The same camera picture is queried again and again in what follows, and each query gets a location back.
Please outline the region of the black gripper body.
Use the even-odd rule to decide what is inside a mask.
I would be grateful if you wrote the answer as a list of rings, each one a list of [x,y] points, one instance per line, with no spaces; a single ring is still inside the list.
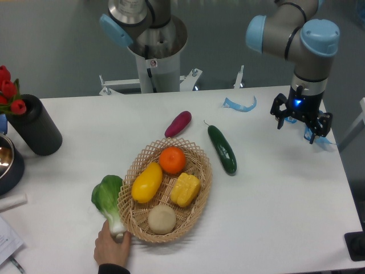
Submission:
[[[285,105],[283,119],[292,117],[311,126],[318,126],[319,106],[325,92],[305,95],[304,90],[303,86],[298,86],[296,90],[290,88],[289,96],[283,96],[282,100]]]

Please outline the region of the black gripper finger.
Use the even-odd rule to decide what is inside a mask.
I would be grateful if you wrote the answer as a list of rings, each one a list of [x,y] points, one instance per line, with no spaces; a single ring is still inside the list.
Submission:
[[[278,94],[272,104],[270,113],[275,116],[275,119],[278,122],[277,129],[280,130],[284,124],[284,121],[287,117],[290,116],[290,113],[287,109],[288,99],[282,93]]]
[[[316,136],[327,137],[331,130],[333,114],[330,112],[320,112],[318,117],[310,121],[308,128],[312,132],[310,144],[314,143],[314,138]]]

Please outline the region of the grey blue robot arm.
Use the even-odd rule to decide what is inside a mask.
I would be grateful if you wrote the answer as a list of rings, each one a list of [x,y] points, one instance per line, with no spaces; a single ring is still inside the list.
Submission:
[[[326,137],[333,115],[321,113],[334,57],[338,51],[340,30],[332,21],[315,19],[322,1],[276,1],[277,12],[254,17],[246,31],[246,45],[259,53],[281,57],[294,63],[288,96],[278,94],[270,113],[278,128],[286,118],[303,122],[308,139]]]

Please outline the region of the black sleeve forearm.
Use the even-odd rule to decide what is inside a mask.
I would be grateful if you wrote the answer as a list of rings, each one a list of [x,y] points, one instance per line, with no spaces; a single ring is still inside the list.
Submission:
[[[117,264],[105,263],[99,265],[98,274],[130,274],[130,271]]]

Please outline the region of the person's hand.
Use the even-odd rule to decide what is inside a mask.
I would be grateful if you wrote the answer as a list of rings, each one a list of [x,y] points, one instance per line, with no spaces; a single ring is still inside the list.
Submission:
[[[99,266],[114,264],[126,267],[131,247],[131,233],[124,233],[123,241],[116,243],[110,234],[109,222],[103,223],[102,229],[95,240],[94,259]]]

